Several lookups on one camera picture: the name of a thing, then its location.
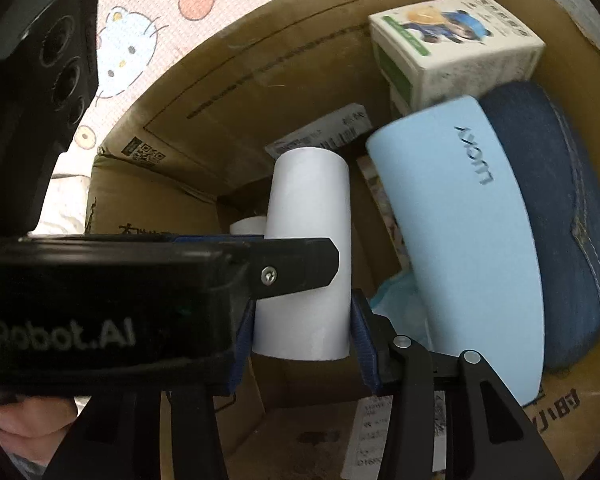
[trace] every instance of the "cartoon cat print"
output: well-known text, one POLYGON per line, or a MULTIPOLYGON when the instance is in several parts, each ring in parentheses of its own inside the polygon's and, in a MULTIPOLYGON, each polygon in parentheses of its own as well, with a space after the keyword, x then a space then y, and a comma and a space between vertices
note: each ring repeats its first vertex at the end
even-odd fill
POLYGON ((122 94, 142 75, 154 57, 158 32, 167 27, 156 27, 156 20, 124 7, 111 9, 98 35, 96 105, 99 99, 122 94))

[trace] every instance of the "screw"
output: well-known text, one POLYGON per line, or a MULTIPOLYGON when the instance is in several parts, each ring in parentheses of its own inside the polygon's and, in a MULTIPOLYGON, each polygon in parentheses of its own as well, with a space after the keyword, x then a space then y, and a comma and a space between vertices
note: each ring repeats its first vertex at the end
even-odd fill
POLYGON ((474 352, 473 350, 469 350, 464 353, 464 360, 472 365, 477 365, 480 362, 480 354, 478 354, 478 352, 474 352))
POLYGON ((266 286, 273 285, 277 277, 278 271, 271 266, 265 267, 260 273, 260 280, 262 281, 263 285, 266 286))
POLYGON ((411 339, 405 335, 397 335, 394 337, 394 345, 398 348, 409 348, 411 346, 411 339))

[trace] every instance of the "cartoon illustration on box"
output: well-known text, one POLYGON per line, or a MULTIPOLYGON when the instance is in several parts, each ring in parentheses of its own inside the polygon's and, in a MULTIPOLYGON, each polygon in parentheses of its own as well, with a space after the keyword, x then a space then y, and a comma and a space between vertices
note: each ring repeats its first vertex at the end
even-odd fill
POLYGON ((156 20, 124 7, 110 10, 97 38, 100 86, 96 104, 122 94, 142 75, 154 57, 158 32, 167 27, 156 27, 156 20))
POLYGON ((402 27, 419 31, 426 43, 440 43, 444 38, 454 43, 482 42, 492 36, 490 30, 465 10, 441 12, 433 6, 419 7, 407 12, 407 20, 402 27))

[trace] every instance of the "white product box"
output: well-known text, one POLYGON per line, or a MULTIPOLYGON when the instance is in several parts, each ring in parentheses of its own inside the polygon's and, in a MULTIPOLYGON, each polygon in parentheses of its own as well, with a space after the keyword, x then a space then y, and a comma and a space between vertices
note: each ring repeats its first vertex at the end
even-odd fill
POLYGON ((434 0, 369 17, 376 61, 411 111, 528 80, 544 42, 494 0, 434 0))
POLYGON ((411 113, 411 108, 392 84, 389 85, 389 99, 391 100, 392 120, 406 117, 411 113))

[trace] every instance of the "orange fruit print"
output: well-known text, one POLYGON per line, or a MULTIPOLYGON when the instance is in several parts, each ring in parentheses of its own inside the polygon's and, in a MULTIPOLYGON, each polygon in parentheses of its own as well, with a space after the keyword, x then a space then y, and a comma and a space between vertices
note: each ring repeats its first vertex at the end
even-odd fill
POLYGON ((184 18, 196 22, 211 12, 214 2, 215 0, 178 0, 178 8, 184 18))

